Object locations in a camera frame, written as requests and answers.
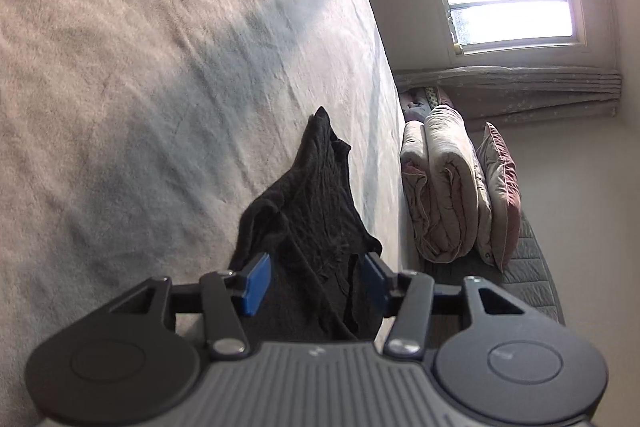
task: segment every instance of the curtain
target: curtain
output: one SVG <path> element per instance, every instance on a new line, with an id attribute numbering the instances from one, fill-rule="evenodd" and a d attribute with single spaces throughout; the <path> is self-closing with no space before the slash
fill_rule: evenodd
<path id="1" fill-rule="evenodd" d="M 444 71 L 395 71 L 398 92 L 440 86 L 467 130 L 572 116 L 613 116 L 622 76 L 599 68 L 471 66 Z"/>

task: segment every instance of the bedding stack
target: bedding stack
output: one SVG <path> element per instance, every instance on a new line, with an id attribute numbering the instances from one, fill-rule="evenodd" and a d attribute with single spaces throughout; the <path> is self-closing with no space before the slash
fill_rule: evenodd
<path id="1" fill-rule="evenodd" d="M 460 114 L 442 92 L 431 94 L 439 105 L 431 107 L 426 91 L 426 103 L 416 103 L 420 95 L 414 94 L 407 107 L 400 153 L 417 251 L 427 261 L 443 264 L 475 249 L 485 263 L 504 271 L 521 219 L 509 150 L 487 123 L 475 151 Z M 424 121 L 417 118 L 420 112 Z"/>

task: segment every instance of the folded quilt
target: folded quilt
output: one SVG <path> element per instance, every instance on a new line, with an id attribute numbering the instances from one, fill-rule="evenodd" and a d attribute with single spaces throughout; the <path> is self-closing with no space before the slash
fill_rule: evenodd
<path id="1" fill-rule="evenodd" d="M 423 126 L 409 122 L 404 139 L 402 183 L 415 246 L 432 263 L 450 263 L 478 237 L 474 151 L 464 122 L 455 109 L 439 105 Z"/>

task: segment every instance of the black cloth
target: black cloth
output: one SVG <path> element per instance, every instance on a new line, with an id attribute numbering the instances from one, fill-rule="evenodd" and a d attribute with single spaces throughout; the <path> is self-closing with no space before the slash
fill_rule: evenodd
<path id="1" fill-rule="evenodd" d="M 261 341 L 373 339 L 382 316 L 360 281 L 358 254 L 382 253 L 353 204 L 350 145 L 320 107 L 309 119 L 292 168 L 242 214 L 230 269 L 271 255 L 271 285 L 260 310 L 242 319 Z"/>

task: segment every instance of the mattress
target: mattress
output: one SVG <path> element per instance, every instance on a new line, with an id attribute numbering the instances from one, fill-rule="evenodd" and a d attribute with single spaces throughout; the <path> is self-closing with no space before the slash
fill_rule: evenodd
<path id="1" fill-rule="evenodd" d="M 423 260 L 422 270 L 431 275 L 436 283 L 457 286 L 462 285 L 462 280 L 468 275 L 483 277 L 564 325 L 564 315 L 562 315 L 556 285 L 533 229 L 524 215 L 520 224 L 520 237 L 516 251 L 504 273 L 485 264 L 474 250 L 450 264 L 433 264 Z M 445 316 L 433 317 L 430 331 L 431 346 L 439 346 L 458 330 L 457 319 Z"/>
<path id="2" fill-rule="evenodd" d="M 368 0 L 0 0 L 0 425 L 60 328 L 227 266 L 322 105 L 363 222 L 409 266 L 404 120 Z"/>

